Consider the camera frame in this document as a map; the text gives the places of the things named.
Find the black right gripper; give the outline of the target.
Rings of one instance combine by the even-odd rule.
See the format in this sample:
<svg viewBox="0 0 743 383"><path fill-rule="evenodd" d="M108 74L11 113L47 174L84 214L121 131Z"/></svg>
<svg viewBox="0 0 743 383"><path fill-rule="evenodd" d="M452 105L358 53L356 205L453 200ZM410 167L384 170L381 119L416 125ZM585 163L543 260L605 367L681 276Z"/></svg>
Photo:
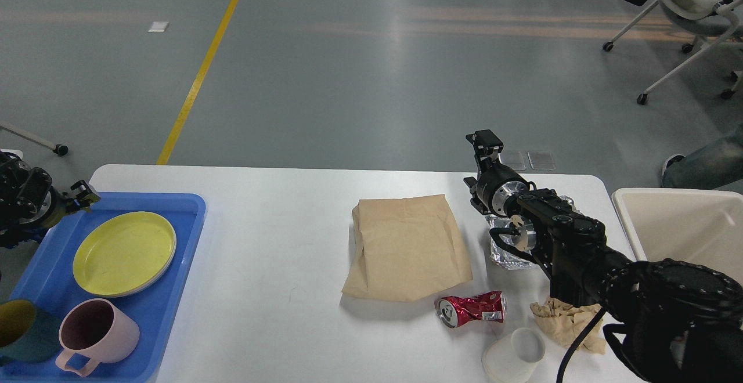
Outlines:
<svg viewBox="0 0 743 383"><path fill-rule="evenodd" d="M504 143L491 130L467 134L473 146L478 176L463 179L471 195L470 204L481 215L508 216L512 199L530 190L517 172L500 162Z"/></svg>

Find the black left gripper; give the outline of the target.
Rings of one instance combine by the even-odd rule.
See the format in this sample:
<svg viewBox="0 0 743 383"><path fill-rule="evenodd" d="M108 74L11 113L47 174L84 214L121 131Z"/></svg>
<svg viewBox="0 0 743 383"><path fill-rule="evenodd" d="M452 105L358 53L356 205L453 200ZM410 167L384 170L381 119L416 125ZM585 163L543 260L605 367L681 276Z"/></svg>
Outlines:
<svg viewBox="0 0 743 383"><path fill-rule="evenodd" d="M101 200L98 191L85 180L75 182L71 190L61 193L50 189L45 200L45 213L41 216L41 227L50 229L57 225L67 214L76 214L80 211L89 212L91 206Z"/></svg>

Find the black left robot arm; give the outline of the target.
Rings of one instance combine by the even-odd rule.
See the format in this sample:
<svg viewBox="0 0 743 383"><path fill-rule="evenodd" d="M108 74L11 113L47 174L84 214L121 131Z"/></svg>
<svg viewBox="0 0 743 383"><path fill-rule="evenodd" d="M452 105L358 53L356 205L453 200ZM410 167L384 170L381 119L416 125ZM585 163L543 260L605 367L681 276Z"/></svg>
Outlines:
<svg viewBox="0 0 743 383"><path fill-rule="evenodd" d="M101 196L86 181L61 193L51 175L31 167L16 153L1 153L1 246L14 248L23 242L40 242L64 217L90 211Z"/></svg>

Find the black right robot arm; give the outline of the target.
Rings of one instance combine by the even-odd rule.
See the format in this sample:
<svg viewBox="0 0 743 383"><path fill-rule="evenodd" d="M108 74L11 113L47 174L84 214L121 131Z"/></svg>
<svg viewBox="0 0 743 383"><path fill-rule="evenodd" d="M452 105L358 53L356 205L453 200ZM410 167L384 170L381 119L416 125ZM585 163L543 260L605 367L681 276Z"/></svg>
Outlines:
<svg viewBox="0 0 743 383"><path fill-rule="evenodd" d="M490 236L503 251L540 267L550 296L600 311L574 338L557 372L603 315L615 356L643 381L740 382L741 285L690 262L630 261L606 243L605 225L579 213L553 189L539 189L502 164L504 145L490 130L466 136L477 176L464 179L480 214L510 218Z"/></svg>

